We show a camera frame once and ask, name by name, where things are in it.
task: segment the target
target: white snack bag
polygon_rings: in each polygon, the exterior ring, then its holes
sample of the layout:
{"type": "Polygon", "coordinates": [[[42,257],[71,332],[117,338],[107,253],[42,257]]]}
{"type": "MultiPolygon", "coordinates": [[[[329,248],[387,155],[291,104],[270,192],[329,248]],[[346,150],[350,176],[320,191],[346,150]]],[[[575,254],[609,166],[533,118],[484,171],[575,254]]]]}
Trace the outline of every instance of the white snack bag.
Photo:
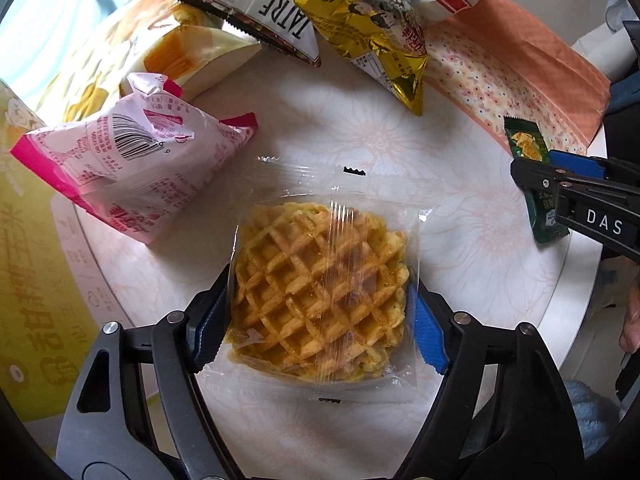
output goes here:
{"type": "Polygon", "coordinates": [[[278,50],[320,66],[316,32],[293,0],[178,0],[225,18],[278,50]]]}
{"type": "Polygon", "coordinates": [[[254,134],[253,114],[219,121],[164,75],[132,73],[133,94],[84,121],[23,135],[11,154],[76,205],[151,243],[254,134]]]}

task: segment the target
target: blue gripper pad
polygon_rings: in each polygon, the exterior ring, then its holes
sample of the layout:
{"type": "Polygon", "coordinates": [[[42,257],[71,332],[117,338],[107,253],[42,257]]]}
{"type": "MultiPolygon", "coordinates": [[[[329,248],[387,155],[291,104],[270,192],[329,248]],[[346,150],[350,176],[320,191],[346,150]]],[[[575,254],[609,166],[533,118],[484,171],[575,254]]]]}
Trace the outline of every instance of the blue gripper pad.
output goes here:
{"type": "Polygon", "coordinates": [[[195,345],[191,355],[194,370],[201,371],[216,358],[225,338],[226,287],[216,298],[205,319],[198,325],[195,345]]]}
{"type": "Polygon", "coordinates": [[[552,166],[571,170],[581,176],[590,176],[591,178],[604,178],[605,176],[604,168],[601,167],[596,160],[588,156],[550,150],[549,159],[551,160],[552,166]]]}
{"type": "Polygon", "coordinates": [[[407,299],[415,301],[414,337],[420,354],[425,363],[433,366],[440,375],[444,375],[450,364],[444,348],[444,332],[424,299],[417,293],[414,283],[409,284],[407,299]]]}

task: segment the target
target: small green packet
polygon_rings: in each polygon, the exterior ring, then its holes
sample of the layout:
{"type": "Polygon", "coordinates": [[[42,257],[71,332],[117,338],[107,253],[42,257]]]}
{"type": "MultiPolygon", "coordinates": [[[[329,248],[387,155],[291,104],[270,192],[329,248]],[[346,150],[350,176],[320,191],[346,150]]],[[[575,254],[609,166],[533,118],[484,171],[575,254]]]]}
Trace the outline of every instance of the small green packet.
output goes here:
{"type": "MultiPolygon", "coordinates": [[[[521,156],[551,164],[545,139],[536,123],[505,117],[504,131],[514,157],[521,156]]],[[[556,209],[552,195],[535,189],[525,189],[524,198],[529,211],[533,237],[539,244],[547,244],[569,234],[567,227],[556,222],[556,209]]]]}

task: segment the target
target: yellow packaging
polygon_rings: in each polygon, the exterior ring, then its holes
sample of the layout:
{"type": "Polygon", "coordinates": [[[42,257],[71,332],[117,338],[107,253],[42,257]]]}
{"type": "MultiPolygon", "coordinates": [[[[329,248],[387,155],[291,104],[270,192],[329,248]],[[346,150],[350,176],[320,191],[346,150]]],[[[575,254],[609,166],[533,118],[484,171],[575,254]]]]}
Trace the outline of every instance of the yellow packaging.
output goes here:
{"type": "Polygon", "coordinates": [[[294,1],[341,56],[414,114],[422,114],[422,72],[428,56],[422,29],[406,0],[294,1]]]}
{"type": "Polygon", "coordinates": [[[0,390],[53,457],[98,327],[110,320],[132,325],[104,281],[73,203],[9,153],[43,126],[0,79],[0,390]]]}

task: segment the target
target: white table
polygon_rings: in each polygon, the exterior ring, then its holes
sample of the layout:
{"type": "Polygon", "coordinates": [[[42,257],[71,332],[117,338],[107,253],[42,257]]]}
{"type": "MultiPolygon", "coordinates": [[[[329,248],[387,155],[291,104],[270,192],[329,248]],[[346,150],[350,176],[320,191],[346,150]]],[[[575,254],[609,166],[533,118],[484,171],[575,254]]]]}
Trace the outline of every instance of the white table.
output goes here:
{"type": "MultiPolygon", "coordinates": [[[[607,156],[604,126],[588,149],[589,156],[607,156]]],[[[602,244],[573,232],[564,266],[538,330],[558,368],[564,362],[586,313],[595,282],[602,244]]]]}
{"type": "MultiPolygon", "coordinates": [[[[510,155],[442,95],[427,88],[424,102],[424,116],[416,118],[328,49],[319,70],[260,53],[194,102],[219,118],[254,111],[260,130],[170,233],[148,248],[81,212],[124,310],[136,325],[155,323],[210,286],[228,260],[236,224],[228,188],[247,192],[241,180],[249,160],[275,155],[430,182],[431,193],[419,198],[439,206],[422,236],[423,280],[454,310],[485,324],[538,324],[560,364],[584,316],[600,245],[574,234],[536,247],[522,193],[510,179],[510,155]]],[[[242,392],[235,381],[251,373],[219,354],[198,380],[244,473],[284,480],[392,476],[440,383],[431,367],[418,363],[412,403],[329,404],[274,397],[260,384],[242,392]]],[[[488,374],[480,403],[490,396],[490,383],[488,374]]]]}

